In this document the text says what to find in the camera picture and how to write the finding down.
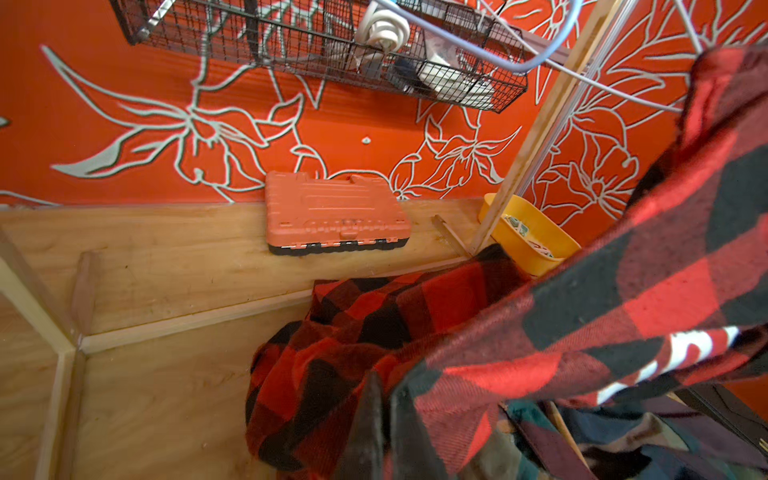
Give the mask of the red black plaid shirt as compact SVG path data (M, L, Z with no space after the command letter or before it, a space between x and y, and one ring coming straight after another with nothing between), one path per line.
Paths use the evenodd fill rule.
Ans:
M319 282L306 317L255 353L250 454L302 479L344 478L366 377L416 409L454 479L503 404L595 407L767 370L767 47L701 54L676 142L622 218L539 279L499 245L441 272Z

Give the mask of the dark plaid shirt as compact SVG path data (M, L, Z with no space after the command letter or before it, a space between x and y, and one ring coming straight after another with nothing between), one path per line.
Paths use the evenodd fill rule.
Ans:
M597 408L509 402L461 479L764 479L767 458L669 397Z

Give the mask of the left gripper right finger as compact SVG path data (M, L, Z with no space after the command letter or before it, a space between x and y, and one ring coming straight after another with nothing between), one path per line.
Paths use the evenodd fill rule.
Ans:
M426 384L398 388L391 398L390 447L394 479L449 479L432 445L415 401Z

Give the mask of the black yellow tool case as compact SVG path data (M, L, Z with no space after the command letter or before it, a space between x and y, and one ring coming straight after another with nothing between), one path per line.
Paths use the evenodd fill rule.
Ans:
M767 456L767 421L719 384L677 390L675 395Z

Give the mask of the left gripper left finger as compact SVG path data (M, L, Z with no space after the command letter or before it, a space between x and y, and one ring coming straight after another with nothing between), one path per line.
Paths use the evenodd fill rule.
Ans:
M344 450L345 479L382 479L385 436L382 383L372 371L358 402Z

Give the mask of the yellow plastic tray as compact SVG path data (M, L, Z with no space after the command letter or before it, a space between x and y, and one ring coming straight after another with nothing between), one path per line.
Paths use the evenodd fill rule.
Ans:
M491 238L532 277L554 270L581 250L581 245L526 199L514 195Z

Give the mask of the wooden hanging rack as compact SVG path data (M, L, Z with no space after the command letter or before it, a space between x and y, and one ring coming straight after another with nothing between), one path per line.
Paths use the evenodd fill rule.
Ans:
M554 86L495 113L132 45L107 1L1 5L1 223L67 298L100 254L93 328L116 330L305 289L447 248L278 257L271 171L380 177L403 199L499 183Z

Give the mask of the red brown box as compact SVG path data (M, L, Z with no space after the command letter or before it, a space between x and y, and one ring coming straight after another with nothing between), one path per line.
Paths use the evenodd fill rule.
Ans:
M266 243L275 255L393 250L411 223L388 183L351 175L314 179L304 172L266 176Z

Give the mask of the white power adapter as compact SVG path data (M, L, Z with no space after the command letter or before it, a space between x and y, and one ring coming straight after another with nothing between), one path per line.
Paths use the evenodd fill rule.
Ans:
M416 73L438 100L479 110L493 107L495 88L490 79L476 73L454 44L426 32L424 45L425 60Z

